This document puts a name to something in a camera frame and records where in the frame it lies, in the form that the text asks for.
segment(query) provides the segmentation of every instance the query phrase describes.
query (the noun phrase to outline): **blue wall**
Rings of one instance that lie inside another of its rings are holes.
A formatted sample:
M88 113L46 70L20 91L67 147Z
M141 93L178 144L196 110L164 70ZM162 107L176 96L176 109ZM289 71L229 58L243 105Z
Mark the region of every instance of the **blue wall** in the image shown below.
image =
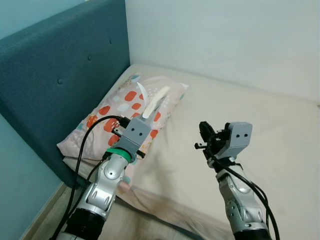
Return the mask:
M82 2L0 0L0 39ZM0 115L0 239L20 239L60 183Z

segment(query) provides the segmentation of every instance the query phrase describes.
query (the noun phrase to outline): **pillow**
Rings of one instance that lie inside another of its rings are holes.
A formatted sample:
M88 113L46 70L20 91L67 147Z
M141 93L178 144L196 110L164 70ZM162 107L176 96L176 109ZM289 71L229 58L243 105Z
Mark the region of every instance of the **pillow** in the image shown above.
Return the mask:
M153 121L152 131L140 148L142 152L147 153L152 140L157 136L159 130L166 125L168 118L171 116L175 106L183 98L188 86L166 76L145 77L140 73L130 76L114 93L106 95L98 106L80 122L76 129L57 144L61 153L66 157L77 158L85 133L95 121L104 116L117 115L128 118L139 116L146 105L137 82L146 89L148 102L153 99L162 87L170 87L168 95ZM101 160L106 149L119 140L119 137L112 133L112 129L118 125L119 123L115 119L109 119L94 127L84 145L82 158L85 162L92 164L92 160ZM135 168L139 166L140 161L141 158L138 157L125 170L124 181L128 187L131 185Z

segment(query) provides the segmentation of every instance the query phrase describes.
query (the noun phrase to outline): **white mattress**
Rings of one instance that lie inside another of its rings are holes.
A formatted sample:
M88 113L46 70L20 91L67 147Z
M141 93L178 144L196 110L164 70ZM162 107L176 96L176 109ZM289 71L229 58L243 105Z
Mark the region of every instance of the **white mattress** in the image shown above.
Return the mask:
M316 103L141 64L129 67L116 84L135 72L169 76L189 89L154 140L133 187L118 192L120 198L206 240L233 239L215 172L194 143L201 142L200 121L216 130L226 122L249 122L251 142L237 160L267 193L281 239L319 239ZM64 161L75 168L74 160ZM80 173L85 177L91 169L82 164Z

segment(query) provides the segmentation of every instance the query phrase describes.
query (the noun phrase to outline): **bed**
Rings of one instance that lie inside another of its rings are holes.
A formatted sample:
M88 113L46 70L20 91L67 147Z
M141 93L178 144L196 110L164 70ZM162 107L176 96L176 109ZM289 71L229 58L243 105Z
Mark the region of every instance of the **bed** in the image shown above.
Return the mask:
M233 239L215 172L193 146L201 141L200 121L215 129L247 121L253 124L251 143L238 161L267 193L281 238L319 239L316 103L156 66L130 66L123 0L92 0L1 40L0 72L0 113L68 186L75 162L64 159L56 144L106 93L135 72L188 84L133 187L118 197L194 239ZM82 164L80 174L86 177L90 169Z

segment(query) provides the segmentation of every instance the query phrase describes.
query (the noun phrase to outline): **baseboard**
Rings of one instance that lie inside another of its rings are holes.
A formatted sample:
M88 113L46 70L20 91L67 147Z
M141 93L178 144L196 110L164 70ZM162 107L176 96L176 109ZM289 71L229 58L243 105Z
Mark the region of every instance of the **baseboard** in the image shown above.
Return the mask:
M55 203L58 201L62 193L66 189L66 185L62 182L56 189L55 193L52 194L51 198L48 200L46 205L42 208L41 212L38 214L32 225L29 227L29 229L25 232L21 240L32 240L32 237L35 235L36 231L50 212L50 210L53 208Z

